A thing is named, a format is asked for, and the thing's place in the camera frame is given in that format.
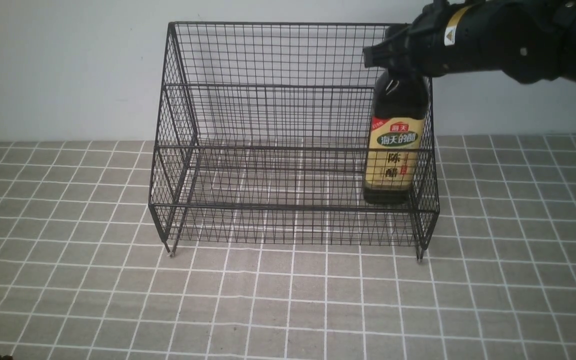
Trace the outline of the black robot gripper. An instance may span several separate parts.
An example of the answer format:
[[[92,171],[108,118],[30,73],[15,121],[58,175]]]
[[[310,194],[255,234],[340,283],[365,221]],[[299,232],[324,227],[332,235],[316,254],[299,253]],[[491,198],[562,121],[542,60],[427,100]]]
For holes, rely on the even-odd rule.
[[[427,77],[501,71],[519,84],[560,76],[561,0],[435,0],[413,23],[386,27],[362,50],[364,68]]]

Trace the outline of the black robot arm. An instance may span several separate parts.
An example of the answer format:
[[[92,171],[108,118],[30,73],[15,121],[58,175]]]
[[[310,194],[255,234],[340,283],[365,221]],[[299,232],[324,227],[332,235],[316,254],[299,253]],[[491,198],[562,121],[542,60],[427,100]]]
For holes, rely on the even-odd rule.
[[[434,0],[363,58],[426,78],[499,71],[522,85],[576,83],[576,0]]]

